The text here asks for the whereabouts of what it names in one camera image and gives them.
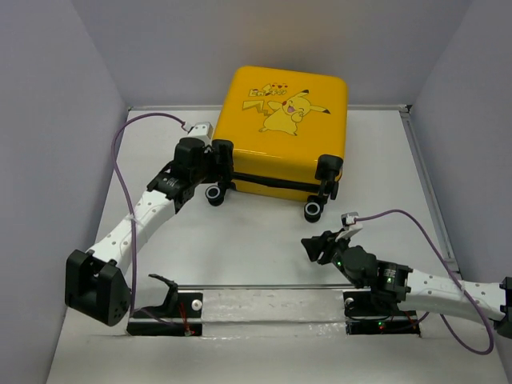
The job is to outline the yellow hard-shell suitcase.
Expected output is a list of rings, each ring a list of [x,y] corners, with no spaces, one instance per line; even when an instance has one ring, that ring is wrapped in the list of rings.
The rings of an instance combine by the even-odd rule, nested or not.
[[[335,76],[237,69],[213,135],[233,145],[234,171],[218,190],[297,200],[305,220],[317,222],[338,195],[348,93]]]

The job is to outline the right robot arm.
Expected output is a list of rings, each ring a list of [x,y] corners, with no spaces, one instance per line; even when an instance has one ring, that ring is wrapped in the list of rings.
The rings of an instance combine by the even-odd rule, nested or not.
[[[379,314],[392,310],[424,311],[477,322],[486,318],[497,334],[511,337],[511,279],[499,283],[453,280],[409,266],[379,260],[350,240],[362,229],[355,225],[303,238],[309,259],[333,265],[356,289],[368,289],[370,308]]]

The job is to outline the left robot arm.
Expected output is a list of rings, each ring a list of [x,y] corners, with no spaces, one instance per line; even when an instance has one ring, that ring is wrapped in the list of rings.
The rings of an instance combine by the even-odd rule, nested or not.
[[[66,260],[65,304],[107,326],[118,324],[137,303],[138,252],[157,230],[192,199],[201,184],[228,185],[234,145],[215,139],[183,138],[173,159],[148,183],[129,213],[88,250]]]

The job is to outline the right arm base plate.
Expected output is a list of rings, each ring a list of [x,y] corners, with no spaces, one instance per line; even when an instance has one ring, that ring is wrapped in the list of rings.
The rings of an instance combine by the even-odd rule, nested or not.
[[[371,302],[369,291],[344,291],[343,304],[348,335],[421,335],[415,311],[379,309]]]

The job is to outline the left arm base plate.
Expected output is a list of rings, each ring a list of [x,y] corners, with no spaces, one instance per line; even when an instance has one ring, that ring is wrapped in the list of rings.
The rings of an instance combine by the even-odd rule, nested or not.
[[[147,306],[128,319],[130,336],[202,336],[203,292],[180,290],[160,306]]]

